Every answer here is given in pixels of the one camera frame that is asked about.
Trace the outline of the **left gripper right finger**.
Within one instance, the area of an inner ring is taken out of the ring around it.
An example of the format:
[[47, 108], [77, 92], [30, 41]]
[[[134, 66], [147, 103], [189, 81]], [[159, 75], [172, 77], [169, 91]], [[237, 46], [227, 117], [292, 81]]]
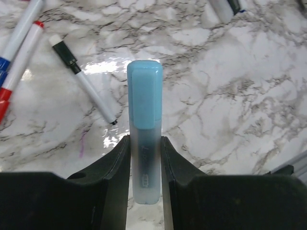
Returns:
[[162, 193], [165, 229], [192, 229], [198, 210], [193, 180], [199, 169], [180, 155], [169, 138], [161, 138]]

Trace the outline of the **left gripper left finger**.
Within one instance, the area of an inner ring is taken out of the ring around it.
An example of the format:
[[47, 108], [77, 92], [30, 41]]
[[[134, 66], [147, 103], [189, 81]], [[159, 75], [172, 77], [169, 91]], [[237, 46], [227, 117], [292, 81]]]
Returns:
[[93, 189], [92, 229], [125, 229], [130, 177], [130, 137], [69, 180]]

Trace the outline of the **light blue highlighter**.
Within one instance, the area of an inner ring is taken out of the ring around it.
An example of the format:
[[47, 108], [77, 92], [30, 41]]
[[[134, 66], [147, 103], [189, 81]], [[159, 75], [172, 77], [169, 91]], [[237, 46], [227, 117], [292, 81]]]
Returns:
[[160, 197], [163, 68], [155, 60], [127, 66], [132, 190], [136, 203]]

